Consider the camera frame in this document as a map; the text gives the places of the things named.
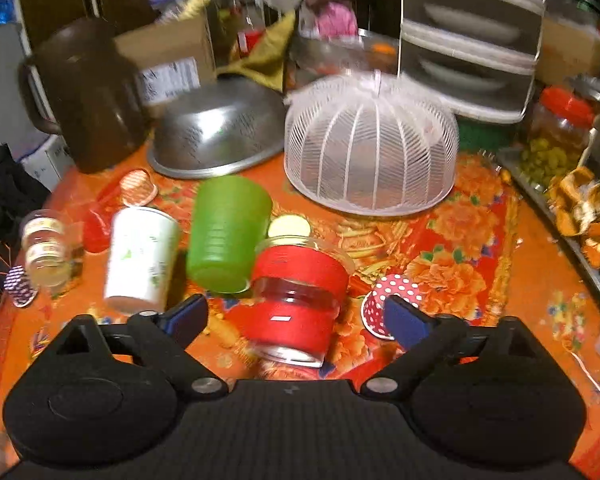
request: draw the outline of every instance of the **white mesh food cover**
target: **white mesh food cover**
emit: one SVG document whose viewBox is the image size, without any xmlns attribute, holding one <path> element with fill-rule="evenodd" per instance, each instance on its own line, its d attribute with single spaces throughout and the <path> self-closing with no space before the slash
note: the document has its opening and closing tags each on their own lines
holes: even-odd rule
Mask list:
<svg viewBox="0 0 600 480">
<path fill-rule="evenodd" d="M 412 83 L 349 73 L 320 79 L 290 101 L 286 176 L 311 200 L 398 216 L 429 208 L 451 190 L 456 118 Z"/>
</svg>

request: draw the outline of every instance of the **pitcher handle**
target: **pitcher handle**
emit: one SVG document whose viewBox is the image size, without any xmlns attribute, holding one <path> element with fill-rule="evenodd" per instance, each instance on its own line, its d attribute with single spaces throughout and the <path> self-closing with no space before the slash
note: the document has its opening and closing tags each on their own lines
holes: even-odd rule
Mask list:
<svg viewBox="0 0 600 480">
<path fill-rule="evenodd" d="M 25 58 L 18 67 L 18 85 L 20 86 L 20 95 L 22 96 L 27 115 L 33 125 L 41 132 L 51 135 L 60 135 L 60 126 L 53 121 L 45 119 L 40 114 L 36 99 L 31 90 L 31 85 L 29 84 L 29 75 L 31 74 L 32 66 L 35 66 L 35 62 L 33 56 L 29 56 Z"/>
</svg>

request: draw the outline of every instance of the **green plastic cup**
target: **green plastic cup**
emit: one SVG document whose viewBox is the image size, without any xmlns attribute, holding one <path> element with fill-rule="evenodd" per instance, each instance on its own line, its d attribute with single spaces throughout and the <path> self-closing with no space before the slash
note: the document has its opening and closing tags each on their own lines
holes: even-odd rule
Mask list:
<svg viewBox="0 0 600 480">
<path fill-rule="evenodd" d="M 255 248 L 266 237 L 272 206 L 269 193 L 243 176 L 203 182 L 191 222 L 190 279 L 221 294 L 247 290 Z"/>
</svg>

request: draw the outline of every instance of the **dish rack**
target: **dish rack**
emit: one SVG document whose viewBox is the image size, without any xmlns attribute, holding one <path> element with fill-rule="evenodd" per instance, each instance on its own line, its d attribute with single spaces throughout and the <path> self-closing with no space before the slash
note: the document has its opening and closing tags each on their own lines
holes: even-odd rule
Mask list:
<svg viewBox="0 0 600 480">
<path fill-rule="evenodd" d="M 398 73 L 457 115 L 522 120 L 532 97 L 545 0 L 402 0 Z"/>
</svg>

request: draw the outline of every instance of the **cardboard box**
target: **cardboard box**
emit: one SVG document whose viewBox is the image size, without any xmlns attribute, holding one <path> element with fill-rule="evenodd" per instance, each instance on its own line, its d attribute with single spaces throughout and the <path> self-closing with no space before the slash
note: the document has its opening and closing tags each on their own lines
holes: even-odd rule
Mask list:
<svg viewBox="0 0 600 480">
<path fill-rule="evenodd" d="M 66 142 L 61 136 L 52 135 L 31 155 L 20 163 L 24 170 L 53 191 L 64 174 L 74 165 Z"/>
<path fill-rule="evenodd" d="M 565 78 L 600 72 L 600 35 L 591 27 L 544 16 L 536 79 L 560 85 Z"/>
<path fill-rule="evenodd" d="M 137 28 L 116 46 L 138 67 L 140 95 L 154 118 L 178 95 L 216 79 L 206 15 Z"/>
</svg>

